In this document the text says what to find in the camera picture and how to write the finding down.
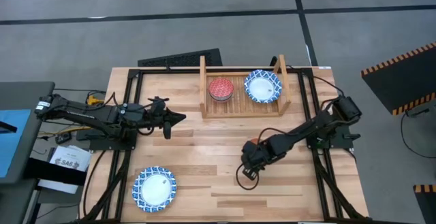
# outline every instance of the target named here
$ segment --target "butcher block tabletop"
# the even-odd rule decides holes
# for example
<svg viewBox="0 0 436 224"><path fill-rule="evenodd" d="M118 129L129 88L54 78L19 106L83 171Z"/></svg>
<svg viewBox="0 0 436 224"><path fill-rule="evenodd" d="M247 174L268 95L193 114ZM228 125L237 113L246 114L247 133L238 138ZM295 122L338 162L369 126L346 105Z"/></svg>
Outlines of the butcher block tabletop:
<svg viewBox="0 0 436 224"><path fill-rule="evenodd" d="M131 68L133 67L112 69L106 99L115 92L116 100L123 100L127 73ZM334 83L331 69L314 67L313 73ZM267 165L266 170L260 172L259 185L254 190L240 188L235 179L236 168L241 164L241 149L247 140L257 138L266 127L290 131L306 121L297 75L287 76L292 102L283 116L203 119L199 107L199 74L145 74L140 104L148 104L147 98L154 96L167 97L170 98L166 102L169 109L186 114L187 117L172 128L170 140L164 139L160 129L156 129L150 136L138 136L136 148L131 152L121 221L323 221L315 169L305 140L297 143L284 159ZM305 82L311 113L315 116L306 78ZM325 82L315 79L315 85L320 102L337 96L337 91ZM133 101L135 87L136 79L130 101ZM263 138L273 133L274 131L267 131ZM368 215L354 159L342 149L332 149L330 152L338 187L358 212ZM89 169L93 168L101 153L94 152ZM112 151L106 152L90 181L87 212L106 189L112 154ZM122 158L123 153L120 154L119 166ZM143 169L156 165L174 173L177 193L165 210L145 213L137 207L131 189ZM241 173L239 178L243 185L253 185ZM327 186L326 194L330 215L334 216L332 195ZM109 218L114 217L117 196L118 187L112 194ZM83 217L82 203L80 211L80 216Z"/></svg>

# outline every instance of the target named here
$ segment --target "wooden dish rack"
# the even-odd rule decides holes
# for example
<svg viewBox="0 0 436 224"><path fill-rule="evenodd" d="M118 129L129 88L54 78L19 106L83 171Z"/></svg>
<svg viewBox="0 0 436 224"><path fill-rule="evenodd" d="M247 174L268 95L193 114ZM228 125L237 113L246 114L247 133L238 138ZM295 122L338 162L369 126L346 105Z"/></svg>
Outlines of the wooden dish rack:
<svg viewBox="0 0 436 224"><path fill-rule="evenodd" d="M282 89L278 100L272 103L257 103L245 92L245 78L249 71L207 72L204 56L200 57L200 110L203 118L247 118L281 116L291 104L291 93L287 81L285 57L279 55L273 72L277 74ZM225 102L215 101L208 93L209 84L215 78L227 78L233 83L233 96Z"/></svg>

